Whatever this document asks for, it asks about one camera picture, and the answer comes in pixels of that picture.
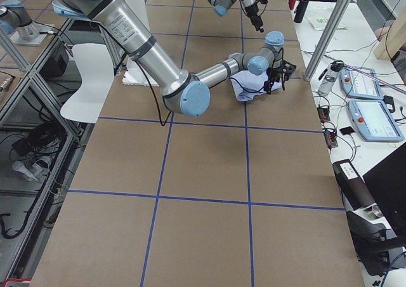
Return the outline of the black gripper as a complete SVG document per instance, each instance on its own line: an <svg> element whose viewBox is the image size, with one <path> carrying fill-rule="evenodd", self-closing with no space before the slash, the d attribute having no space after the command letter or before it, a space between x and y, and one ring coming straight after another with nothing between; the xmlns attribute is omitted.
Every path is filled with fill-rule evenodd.
<svg viewBox="0 0 406 287"><path fill-rule="evenodd" d="M256 30L258 32L264 32L263 21L262 21L261 17L258 15L258 13L259 13L259 8L258 8L257 3L254 3L254 4L246 7L246 14L249 17L252 25L254 27L256 27Z"/></svg>
<svg viewBox="0 0 406 287"><path fill-rule="evenodd" d="M282 90L285 91L285 82L296 71L297 65L294 65L286 60L282 60L278 67L273 65L266 70L267 80L264 82L263 89L268 95L272 93L272 88L275 83L282 85Z"/></svg>

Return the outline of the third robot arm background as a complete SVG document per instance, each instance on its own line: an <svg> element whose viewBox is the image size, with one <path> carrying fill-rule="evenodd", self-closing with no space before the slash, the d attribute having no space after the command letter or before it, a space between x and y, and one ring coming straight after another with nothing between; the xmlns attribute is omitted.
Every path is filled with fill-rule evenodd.
<svg viewBox="0 0 406 287"><path fill-rule="evenodd" d="M1 2L1 30L8 36L17 31L19 40L24 43L31 42L39 36L39 30L33 19L19 0Z"/></svg>

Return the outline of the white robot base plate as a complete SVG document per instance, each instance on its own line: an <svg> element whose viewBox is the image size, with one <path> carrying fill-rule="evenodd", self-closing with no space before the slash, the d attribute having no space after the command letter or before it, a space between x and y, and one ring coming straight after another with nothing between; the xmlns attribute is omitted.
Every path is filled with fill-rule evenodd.
<svg viewBox="0 0 406 287"><path fill-rule="evenodd" d="M149 73L140 70L138 67L127 69L124 73L122 83L128 86L148 86L149 84L158 86L155 79Z"/></svg>

